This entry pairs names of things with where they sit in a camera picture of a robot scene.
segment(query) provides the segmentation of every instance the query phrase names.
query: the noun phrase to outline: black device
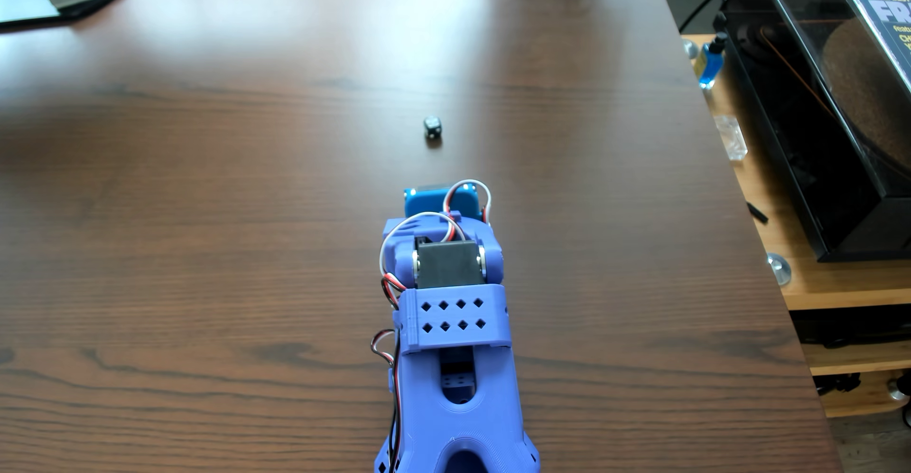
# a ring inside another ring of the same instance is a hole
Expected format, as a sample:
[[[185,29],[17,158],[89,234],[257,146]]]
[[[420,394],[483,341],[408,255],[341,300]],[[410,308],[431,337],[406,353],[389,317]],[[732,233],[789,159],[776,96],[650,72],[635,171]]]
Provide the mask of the black device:
[[[801,343],[849,344],[911,340],[911,304],[791,311]]]
[[[819,261],[911,258],[911,94],[848,0],[727,0],[715,28]]]
[[[427,139],[438,139],[443,135],[443,122],[440,118],[430,116],[424,119],[424,136]]]

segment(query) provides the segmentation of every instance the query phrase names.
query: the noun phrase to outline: small spray bottle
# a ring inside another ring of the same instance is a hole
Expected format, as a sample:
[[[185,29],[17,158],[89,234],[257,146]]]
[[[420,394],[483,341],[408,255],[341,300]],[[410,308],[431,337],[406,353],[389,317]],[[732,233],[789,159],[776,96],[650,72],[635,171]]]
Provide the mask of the small spray bottle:
[[[692,69],[699,76],[699,86],[703,89],[711,89],[715,84],[715,76],[722,70],[724,65],[724,43],[728,41],[728,35],[719,32],[715,34],[715,39],[711,43],[702,45],[699,56],[696,57],[696,64]]]

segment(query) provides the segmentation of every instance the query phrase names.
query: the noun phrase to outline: wood grain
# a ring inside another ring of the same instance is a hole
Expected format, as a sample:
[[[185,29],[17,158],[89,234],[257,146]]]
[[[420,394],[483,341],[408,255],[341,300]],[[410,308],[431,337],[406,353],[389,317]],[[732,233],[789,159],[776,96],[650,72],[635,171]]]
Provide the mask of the wood grain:
[[[686,36],[701,45],[711,35]],[[743,95],[727,68],[711,93],[712,113],[739,116],[749,153],[731,162],[744,197],[769,217],[756,222],[762,244],[791,264],[791,282],[781,287],[788,309],[843,308],[881,304],[911,304],[911,260],[820,263],[806,240],[787,191],[751,128]]]
[[[382,223],[463,176],[545,471],[839,470],[664,0],[118,0],[0,47],[5,472],[369,470]]]

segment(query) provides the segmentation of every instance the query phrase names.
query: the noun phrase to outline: robotic arm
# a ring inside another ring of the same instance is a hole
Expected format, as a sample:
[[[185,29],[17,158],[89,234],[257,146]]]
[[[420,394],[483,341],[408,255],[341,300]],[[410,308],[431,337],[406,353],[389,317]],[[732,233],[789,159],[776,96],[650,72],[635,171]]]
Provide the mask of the robotic arm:
[[[477,187],[487,191],[484,208]],[[386,223],[380,252],[394,328],[371,349],[390,365],[395,407],[374,473],[538,473],[523,430],[489,190],[473,179],[407,189],[404,206],[404,219]],[[378,351],[391,335],[395,352]]]

